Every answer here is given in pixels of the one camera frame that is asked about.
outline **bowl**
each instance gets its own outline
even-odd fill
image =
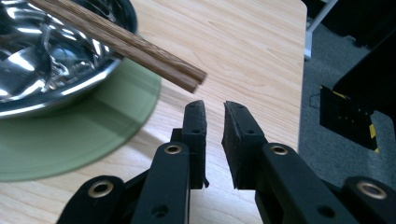
[[[136,33],[137,18],[129,0],[73,1]],[[42,38],[46,33],[43,24],[48,26],[47,38]],[[33,73],[13,71],[12,65],[29,64],[29,58],[16,56],[40,46],[45,46],[44,54],[49,55],[48,60],[39,61],[47,64],[40,65],[48,69],[37,73],[48,78],[40,80],[42,85],[35,88],[38,91],[29,91],[34,85],[21,80]],[[113,53],[114,50],[25,0],[0,1],[0,119],[38,115],[70,105],[106,80],[120,64]],[[12,85],[19,85],[15,92],[7,88]]]

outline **chopsticks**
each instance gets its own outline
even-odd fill
[[[206,72],[70,0],[27,0],[132,61],[194,92]]]

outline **stainless steel bowl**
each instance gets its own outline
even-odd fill
[[[135,33],[129,0],[73,0]],[[72,102],[119,64],[113,50],[25,0],[0,1],[0,119]]]

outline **metal ring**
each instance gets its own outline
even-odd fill
[[[282,146],[272,146],[270,147],[270,149],[276,154],[276,155],[280,155],[280,156],[284,156],[286,154],[288,154],[288,150],[285,149]]]
[[[358,183],[357,187],[363,194],[378,200],[384,200],[388,196],[387,193],[384,190],[382,190],[379,186],[369,182],[361,181]]]
[[[91,188],[88,190],[88,195],[92,198],[102,198],[113,190],[113,183],[108,180],[99,180],[92,184]]]
[[[165,148],[165,152],[168,154],[177,154],[181,152],[181,147],[177,145],[171,145]]]

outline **table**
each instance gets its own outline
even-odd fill
[[[233,189],[221,146],[226,100],[247,106],[270,142],[297,148],[306,8],[298,0],[132,1],[148,41],[206,70],[195,94],[163,80],[147,123],[107,157],[74,172],[0,184],[0,223],[54,223],[87,180],[146,171],[156,148],[181,127],[184,106],[204,100],[206,175],[191,191],[191,223],[261,223],[254,192]]]

